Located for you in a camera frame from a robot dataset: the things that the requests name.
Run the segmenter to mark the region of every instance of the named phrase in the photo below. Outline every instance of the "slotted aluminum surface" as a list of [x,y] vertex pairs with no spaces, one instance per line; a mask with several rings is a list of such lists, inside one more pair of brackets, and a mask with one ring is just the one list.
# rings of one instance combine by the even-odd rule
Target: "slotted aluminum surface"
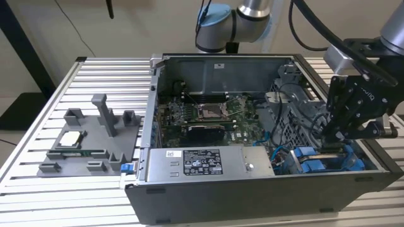
[[[321,58],[307,60],[329,82],[333,72]],[[79,107],[85,115],[97,114],[91,104],[93,93],[108,94],[107,104],[116,114],[135,110],[144,115],[148,73],[148,59],[96,58],[75,64],[0,170],[0,226],[143,226],[125,193],[119,189],[119,176],[37,178],[36,172],[64,125],[67,108]],[[400,127],[400,137],[379,140],[379,143],[404,168],[404,123],[397,116],[391,121]],[[404,178],[384,191],[363,195],[339,213],[195,223],[191,226],[404,226],[403,207]]]

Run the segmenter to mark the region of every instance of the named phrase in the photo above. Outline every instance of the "black stand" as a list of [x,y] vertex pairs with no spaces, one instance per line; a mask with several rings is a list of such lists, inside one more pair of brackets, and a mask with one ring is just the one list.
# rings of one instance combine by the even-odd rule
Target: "black stand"
[[45,104],[41,93],[21,93],[0,117],[0,129],[27,130]]
[[239,53],[240,43],[225,43],[225,53]]
[[41,91],[20,94],[0,117],[0,130],[27,130],[56,88],[7,0],[0,0],[0,28]]

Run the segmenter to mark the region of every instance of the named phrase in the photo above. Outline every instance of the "warning label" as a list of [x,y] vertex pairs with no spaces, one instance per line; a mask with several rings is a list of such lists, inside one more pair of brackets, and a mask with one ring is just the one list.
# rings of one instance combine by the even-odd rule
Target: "warning label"
[[187,176],[223,174],[220,150],[185,150],[184,174]]

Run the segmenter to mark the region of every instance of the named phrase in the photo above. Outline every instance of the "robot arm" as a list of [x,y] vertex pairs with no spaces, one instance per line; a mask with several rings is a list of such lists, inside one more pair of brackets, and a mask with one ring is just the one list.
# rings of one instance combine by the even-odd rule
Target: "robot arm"
[[[329,123],[321,131],[325,144],[343,139],[395,138],[388,122],[404,100],[404,3],[375,39],[341,41],[313,15],[303,0],[293,0],[303,15],[332,43],[324,59],[336,73],[327,100]],[[365,128],[363,123],[371,121]]]
[[269,28],[269,0],[244,0],[237,9],[211,4],[201,9],[195,45],[201,53],[217,53],[227,43],[255,42]]

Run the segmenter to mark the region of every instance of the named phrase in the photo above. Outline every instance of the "open computer chassis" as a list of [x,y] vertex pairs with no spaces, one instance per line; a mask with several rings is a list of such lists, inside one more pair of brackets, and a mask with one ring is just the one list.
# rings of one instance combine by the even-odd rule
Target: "open computer chassis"
[[335,212],[403,176],[375,140],[324,149],[328,86],[300,55],[164,54],[152,64],[125,187],[143,224]]

